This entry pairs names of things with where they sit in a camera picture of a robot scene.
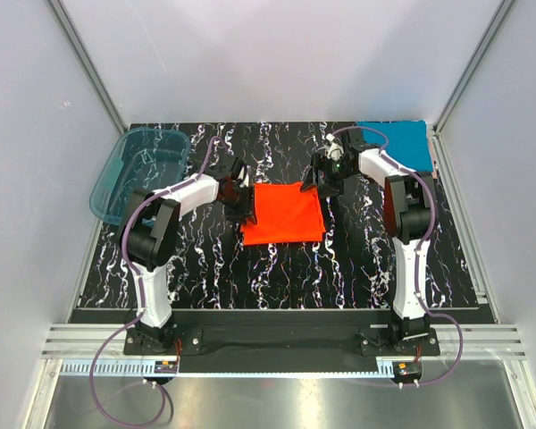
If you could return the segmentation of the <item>orange t-shirt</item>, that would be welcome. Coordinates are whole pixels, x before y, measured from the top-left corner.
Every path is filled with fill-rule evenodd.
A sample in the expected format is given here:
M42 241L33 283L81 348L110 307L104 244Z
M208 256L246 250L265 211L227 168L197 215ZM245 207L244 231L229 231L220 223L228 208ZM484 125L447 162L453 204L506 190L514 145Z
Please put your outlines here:
M317 189L301 191L301 182L257 183L257 223L240 228L245 246L320 242L326 232Z

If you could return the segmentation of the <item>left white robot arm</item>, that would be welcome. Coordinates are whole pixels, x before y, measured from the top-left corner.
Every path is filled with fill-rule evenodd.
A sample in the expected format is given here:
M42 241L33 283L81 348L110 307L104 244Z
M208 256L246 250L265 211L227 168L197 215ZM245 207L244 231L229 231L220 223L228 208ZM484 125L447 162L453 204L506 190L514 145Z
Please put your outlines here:
M135 318L126 323L130 343L157 354L180 345L168 301L166 266L175 255L182 217L218 202L227 221L256 224L254 196L247 164L237 156L221 158L163 189L132 192L119 229L121 255L132 271L138 303Z

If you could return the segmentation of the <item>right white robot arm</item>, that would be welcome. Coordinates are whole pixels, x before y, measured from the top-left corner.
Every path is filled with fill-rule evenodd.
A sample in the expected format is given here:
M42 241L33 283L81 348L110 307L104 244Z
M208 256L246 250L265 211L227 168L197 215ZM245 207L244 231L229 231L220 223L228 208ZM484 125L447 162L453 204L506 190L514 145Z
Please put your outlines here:
M429 344L430 317L423 299L427 256L438 221L430 172L418 172L387 153L389 138L360 126L325 137L303 179L302 193L315 190L321 199L344 193L344 180L356 175L383 189L383 225L396 255L396 289L385 333L368 342L397 354L417 356Z

